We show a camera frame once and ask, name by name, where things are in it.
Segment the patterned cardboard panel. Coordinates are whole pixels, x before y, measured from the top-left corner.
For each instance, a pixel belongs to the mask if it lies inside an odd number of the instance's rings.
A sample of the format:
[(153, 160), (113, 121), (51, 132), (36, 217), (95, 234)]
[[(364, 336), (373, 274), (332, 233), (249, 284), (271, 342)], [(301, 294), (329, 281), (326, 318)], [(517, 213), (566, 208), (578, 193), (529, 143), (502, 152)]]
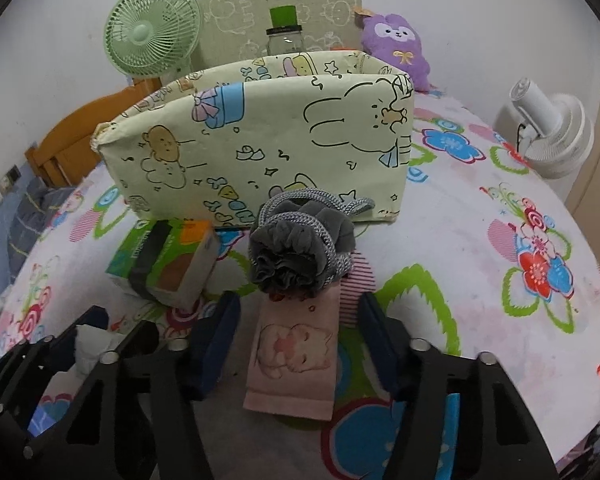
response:
[(296, 26), (308, 51), (357, 49), (354, 10), (362, 0), (200, 0), (202, 29), (195, 70), (265, 55), (272, 28)]

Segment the white crumpled cloth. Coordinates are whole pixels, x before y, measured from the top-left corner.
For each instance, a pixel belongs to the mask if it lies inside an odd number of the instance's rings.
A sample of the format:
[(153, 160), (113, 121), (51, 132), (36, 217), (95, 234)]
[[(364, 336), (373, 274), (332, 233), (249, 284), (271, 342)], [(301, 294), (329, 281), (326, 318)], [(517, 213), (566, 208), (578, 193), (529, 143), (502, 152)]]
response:
[(107, 351), (114, 351), (122, 343), (124, 335), (108, 332), (91, 325), (76, 326), (76, 342), (74, 343), (74, 358), (76, 372), (81, 377), (88, 376), (100, 356)]

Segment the glass mason jar mug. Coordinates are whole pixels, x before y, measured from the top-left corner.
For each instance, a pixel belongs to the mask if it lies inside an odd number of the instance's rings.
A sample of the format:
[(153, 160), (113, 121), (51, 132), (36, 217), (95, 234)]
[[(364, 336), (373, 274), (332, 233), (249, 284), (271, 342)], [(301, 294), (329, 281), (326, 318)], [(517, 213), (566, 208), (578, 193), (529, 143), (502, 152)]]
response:
[(301, 25), (271, 27), (266, 30), (268, 55), (280, 55), (304, 51)]

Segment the yellow cartoon storage box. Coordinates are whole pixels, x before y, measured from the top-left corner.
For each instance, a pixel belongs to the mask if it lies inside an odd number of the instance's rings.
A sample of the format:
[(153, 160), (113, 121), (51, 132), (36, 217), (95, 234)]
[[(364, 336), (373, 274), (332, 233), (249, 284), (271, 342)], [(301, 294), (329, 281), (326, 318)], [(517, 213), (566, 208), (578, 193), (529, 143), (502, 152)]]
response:
[(286, 191), (400, 214), (411, 77), (361, 51), (264, 56), (186, 75), (99, 125), (92, 145), (146, 219), (250, 226)]

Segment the wall socket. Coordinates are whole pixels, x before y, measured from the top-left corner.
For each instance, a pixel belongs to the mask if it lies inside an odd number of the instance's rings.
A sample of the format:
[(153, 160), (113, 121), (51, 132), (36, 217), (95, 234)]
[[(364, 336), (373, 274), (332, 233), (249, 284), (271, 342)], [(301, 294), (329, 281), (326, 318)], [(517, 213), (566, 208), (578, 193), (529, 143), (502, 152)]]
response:
[(0, 193), (1, 196), (6, 196), (12, 189), (14, 185), (18, 182), (21, 177), (21, 172), (17, 166), (12, 166), (6, 174), (3, 174), (0, 177)]

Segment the grey scrunchie bundle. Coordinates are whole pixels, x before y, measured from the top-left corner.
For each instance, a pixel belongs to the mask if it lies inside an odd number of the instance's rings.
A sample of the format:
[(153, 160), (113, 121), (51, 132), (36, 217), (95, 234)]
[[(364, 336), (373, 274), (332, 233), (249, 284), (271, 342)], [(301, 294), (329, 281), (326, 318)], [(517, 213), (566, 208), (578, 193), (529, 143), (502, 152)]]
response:
[(249, 233), (250, 280), (273, 299), (313, 298), (353, 268), (353, 218), (370, 198), (343, 202), (318, 188), (278, 193), (264, 203)]

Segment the pink cartoon towel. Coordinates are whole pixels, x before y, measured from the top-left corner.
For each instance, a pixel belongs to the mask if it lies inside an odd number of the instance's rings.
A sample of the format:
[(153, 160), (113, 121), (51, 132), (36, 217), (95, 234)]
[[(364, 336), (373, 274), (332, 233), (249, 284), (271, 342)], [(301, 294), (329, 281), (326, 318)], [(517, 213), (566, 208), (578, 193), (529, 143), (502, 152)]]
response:
[(326, 422), (332, 418), (338, 378), (338, 338), (358, 324), (358, 298), (376, 287), (362, 252), (335, 284), (315, 297), (264, 298), (254, 333), (244, 408)]

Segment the grey plaid pillow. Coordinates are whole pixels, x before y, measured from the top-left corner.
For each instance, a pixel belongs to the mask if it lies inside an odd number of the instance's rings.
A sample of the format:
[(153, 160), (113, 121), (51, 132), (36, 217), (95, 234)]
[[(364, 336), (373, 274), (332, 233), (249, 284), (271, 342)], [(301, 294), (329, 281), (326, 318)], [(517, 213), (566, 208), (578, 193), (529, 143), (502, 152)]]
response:
[(13, 283), (60, 207), (76, 188), (50, 188), (39, 177), (31, 180), (18, 204), (7, 234), (9, 281)]

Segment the white standing fan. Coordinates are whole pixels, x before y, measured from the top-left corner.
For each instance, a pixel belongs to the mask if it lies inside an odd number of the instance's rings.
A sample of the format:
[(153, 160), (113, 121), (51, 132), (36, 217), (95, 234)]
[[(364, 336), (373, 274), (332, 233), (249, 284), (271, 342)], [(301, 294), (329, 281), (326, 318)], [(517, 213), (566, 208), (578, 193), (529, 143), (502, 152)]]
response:
[(547, 96), (531, 79), (519, 79), (509, 99), (520, 116), (516, 142), (501, 136), (490, 148), (494, 166), (510, 174), (533, 171), (545, 180), (579, 172), (594, 145), (594, 127), (582, 102), (572, 94)]

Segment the purple plush bunny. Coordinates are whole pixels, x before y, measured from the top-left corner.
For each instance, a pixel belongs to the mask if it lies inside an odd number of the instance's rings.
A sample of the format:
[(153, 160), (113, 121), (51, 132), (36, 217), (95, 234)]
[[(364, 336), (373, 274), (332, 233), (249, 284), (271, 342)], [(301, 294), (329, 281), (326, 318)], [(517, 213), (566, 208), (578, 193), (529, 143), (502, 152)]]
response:
[(430, 65), (422, 54), (422, 40), (412, 25), (399, 14), (379, 14), (356, 9), (362, 24), (363, 51), (408, 73), (419, 92), (430, 90)]

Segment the green desk fan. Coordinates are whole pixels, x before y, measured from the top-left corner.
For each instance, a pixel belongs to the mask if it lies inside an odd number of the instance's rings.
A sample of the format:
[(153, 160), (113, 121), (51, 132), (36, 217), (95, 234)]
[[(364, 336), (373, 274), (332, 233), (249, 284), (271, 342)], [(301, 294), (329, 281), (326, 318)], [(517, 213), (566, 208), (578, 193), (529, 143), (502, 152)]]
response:
[(202, 31), (199, 0), (119, 0), (104, 27), (110, 63), (136, 79), (185, 70)]

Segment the green cup on jar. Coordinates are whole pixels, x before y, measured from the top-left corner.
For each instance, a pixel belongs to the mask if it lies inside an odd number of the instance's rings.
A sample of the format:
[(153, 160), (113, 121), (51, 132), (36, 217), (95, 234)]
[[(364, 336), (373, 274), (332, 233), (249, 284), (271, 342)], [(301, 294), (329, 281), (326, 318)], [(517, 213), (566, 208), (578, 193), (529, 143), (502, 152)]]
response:
[(271, 8), (270, 18), (273, 28), (294, 27), (298, 25), (297, 10), (292, 4)]

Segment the floral tablecloth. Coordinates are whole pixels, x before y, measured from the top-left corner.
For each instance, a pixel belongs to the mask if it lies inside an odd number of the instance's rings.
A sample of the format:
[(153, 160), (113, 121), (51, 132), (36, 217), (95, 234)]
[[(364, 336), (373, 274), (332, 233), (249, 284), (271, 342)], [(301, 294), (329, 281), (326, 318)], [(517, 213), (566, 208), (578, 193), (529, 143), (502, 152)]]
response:
[(248, 234), (220, 234), (201, 305), (231, 289), (242, 322), (197, 418), (219, 479), (378, 479), (403, 413), (355, 326), (366, 290), (414, 336), (454, 356), (494, 353), (564, 479), (600, 457), (600, 265), (562, 200), (457, 100), (421, 94), (400, 217), (359, 226), (341, 286), (338, 384), (329, 422), (247, 411), (261, 294)]

